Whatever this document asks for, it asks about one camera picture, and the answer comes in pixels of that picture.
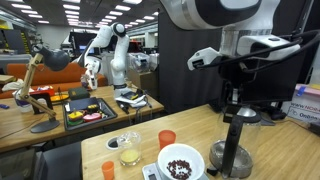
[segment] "plastic cup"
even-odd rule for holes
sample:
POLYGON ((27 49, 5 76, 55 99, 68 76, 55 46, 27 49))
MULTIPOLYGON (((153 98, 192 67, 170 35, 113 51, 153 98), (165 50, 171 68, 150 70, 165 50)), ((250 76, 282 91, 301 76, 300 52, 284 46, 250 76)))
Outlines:
POLYGON ((102 164, 102 173, 104 180, 113 180, 114 178, 114 163, 113 161, 107 161, 102 164))
POLYGON ((176 133, 171 130, 163 130, 159 132, 160 150, 169 144, 173 144, 176 140, 176 133))

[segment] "wall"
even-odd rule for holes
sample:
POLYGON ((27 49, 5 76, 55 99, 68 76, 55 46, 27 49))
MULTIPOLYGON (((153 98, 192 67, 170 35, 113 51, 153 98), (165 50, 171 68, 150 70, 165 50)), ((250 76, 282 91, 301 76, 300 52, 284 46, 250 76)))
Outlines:
POLYGON ((71 29, 65 26, 37 25, 37 34, 41 34, 44 45, 49 46, 49 49, 60 49, 71 29))

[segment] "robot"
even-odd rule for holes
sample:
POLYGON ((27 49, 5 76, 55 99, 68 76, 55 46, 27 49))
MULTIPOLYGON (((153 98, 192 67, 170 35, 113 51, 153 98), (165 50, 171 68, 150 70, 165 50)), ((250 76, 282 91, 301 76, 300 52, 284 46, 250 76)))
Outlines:
POLYGON ((129 37, 126 35, 125 27, 120 23, 114 23, 111 26, 103 25, 100 27, 97 36, 92 39, 84 52, 78 60, 78 64, 86 67, 86 74, 89 77, 89 86, 92 89, 97 88, 96 75, 100 71, 100 59, 88 56, 89 50, 94 47, 107 47, 111 37, 116 35, 118 37, 114 59, 111 60, 111 73, 114 85, 114 98, 118 100, 123 94, 133 93, 125 83, 125 70, 126 70, 126 54, 129 47, 129 37))
POLYGON ((190 70, 218 67, 220 76, 231 84, 224 110, 224 122, 229 122, 230 126, 218 171, 224 178, 233 177, 233 163, 243 122, 261 119, 258 111, 241 103, 241 86, 254 81, 256 73, 319 43, 320 33, 310 31, 285 37, 272 35, 273 16, 280 0, 160 1, 170 19, 181 29, 222 28, 219 51, 211 47, 199 50, 187 65, 190 70))

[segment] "black curtain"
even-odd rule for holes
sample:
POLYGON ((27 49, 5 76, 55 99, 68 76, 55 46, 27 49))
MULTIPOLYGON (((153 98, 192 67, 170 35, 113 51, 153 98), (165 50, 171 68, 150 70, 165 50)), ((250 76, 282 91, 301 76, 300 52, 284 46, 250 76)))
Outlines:
MULTIPOLYGON (((301 0, 282 0, 274 15, 273 34, 283 35, 294 31, 305 2, 301 0)), ((309 19, 315 16, 320 17, 318 12, 314 14, 317 8, 319 9, 319 3, 315 2, 309 19)), ((218 68, 190 71, 187 67, 187 60, 196 51, 206 47, 219 50, 221 29, 182 30, 172 23, 164 10, 159 14, 158 25, 160 53, 159 101, 164 105, 165 110, 168 113, 174 113, 206 104, 213 99, 219 99, 224 90, 222 89, 223 81, 218 74, 218 68)), ((305 54, 302 54, 295 57, 292 63, 278 65, 270 69, 269 73, 262 73, 258 77, 260 82, 251 84, 248 87, 254 87, 254 92, 259 92, 265 88, 274 88, 274 93, 277 91, 284 93, 281 98, 290 98, 288 95, 292 96, 301 67, 304 65, 304 59, 305 54), (266 82, 265 80, 272 80, 270 79, 270 74, 273 79, 277 78, 278 84, 281 86, 272 87, 271 81, 269 81, 269 84, 263 84, 266 82)), ((263 94, 258 95, 261 99, 269 98, 263 97, 263 94)))

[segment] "wooden countertop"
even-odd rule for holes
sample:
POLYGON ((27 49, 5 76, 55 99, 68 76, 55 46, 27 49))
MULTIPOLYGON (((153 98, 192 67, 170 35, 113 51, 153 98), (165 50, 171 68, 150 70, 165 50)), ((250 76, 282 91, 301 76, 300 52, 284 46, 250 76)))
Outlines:
MULTIPOLYGON (((92 91, 90 94, 91 97, 103 98, 108 103, 108 105, 118 114, 118 116, 108 121, 99 122, 72 131, 66 131, 64 127, 62 106, 57 105, 54 106, 54 111, 57 113, 56 118, 60 121, 60 125, 53 130, 43 133, 31 133, 30 129, 32 126, 38 124, 39 122, 48 121, 47 114, 34 115, 33 111, 28 113, 21 113, 13 98, 1 99, 0 103, 9 105, 10 109, 0 109, 0 152, 30 146, 82 131, 107 126, 120 121, 129 121, 130 118, 133 119, 135 117, 135 109, 130 108, 130 114, 127 115, 118 107, 113 99, 113 86, 99 87, 97 90, 92 91)), ((143 107, 140 110, 142 115, 159 112, 164 109, 162 104, 160 104, 150 96, 148 96, 148 101, 152 105, 152 109, 150 109, 148 106, 143 107)))
MULTIPOLYGON (((210 106, 204 105, 86 139, 81 143, 83 179, 103 179, 101 165, 109 160, 115 162, 115 180, 143 179, 142 167, 157 160, 158 132, 163 129, 175 131, 177 143, 197 149, 208 166, 210 146, 225 128, 217 126, 217 119, 210 106), (126 131, 136 131, 142 136, 142 159, 132 167, 120 165, 119 151, 105 147, 108 139, 126 131)), ((320 138, 295 121, 261 127, 258 144, 255 165, 247 179, 320 179, 320 138)), ((222 179, 220 174, 208 177, 222 179)))

